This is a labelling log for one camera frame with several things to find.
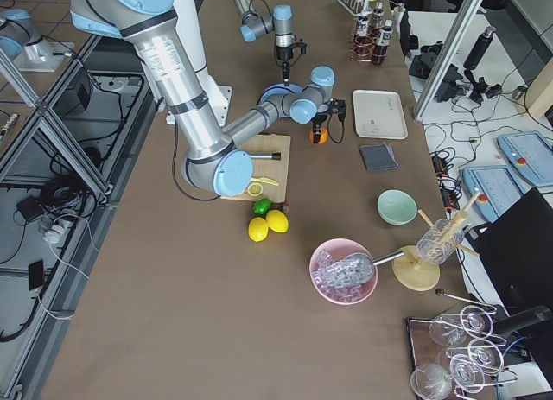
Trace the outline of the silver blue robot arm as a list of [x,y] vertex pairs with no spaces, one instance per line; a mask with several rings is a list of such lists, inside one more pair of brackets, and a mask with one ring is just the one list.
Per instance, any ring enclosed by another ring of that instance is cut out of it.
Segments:
[[299,57],[307,53],[306,42],[293,30],[293,11],[287,4],[270,9],[264,0],[233,0],[241,25],[240,33],[245,42],[254,42],[265,35],[274,35],[273,55],[281,69],[283,85],[290,85],[290,71]]
[[194,187],[220,196],[243,193],[253,176],[250,155],[240,147],[281,117],[309,123],[329,103],[334,71],[316,67],[298,93],[273,94],[226,127],[219,125],[199,70],[187,50],[202,49],[202,39],[181,38],[180,23],[197,26],[194,2],[178,17],[175,0],[71,0],[73,25],[91,34],[131,43],[151,73],[176,126],[188,142],[181,172]]

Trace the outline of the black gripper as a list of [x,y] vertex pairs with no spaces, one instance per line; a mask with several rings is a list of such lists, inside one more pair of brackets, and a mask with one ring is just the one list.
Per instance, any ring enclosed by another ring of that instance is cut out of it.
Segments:
[[345,123],[346,119],[346,102],[341,99],[331,98],[324,106],[327,107],[325,111],[317,112],[313,117],[312,126],[312,138],[322,139],[324,135],[324,128],[322,123],[328,120],[333,115],[338,116],[340,123]]
[[303,39],[297,39],[295,35],[277,35],[275,37],[275,60],[281,66],[283,84],[289,86],[289,63],[294,57],[294,50],[299,48],[300,55],[307,53],[307,43]]

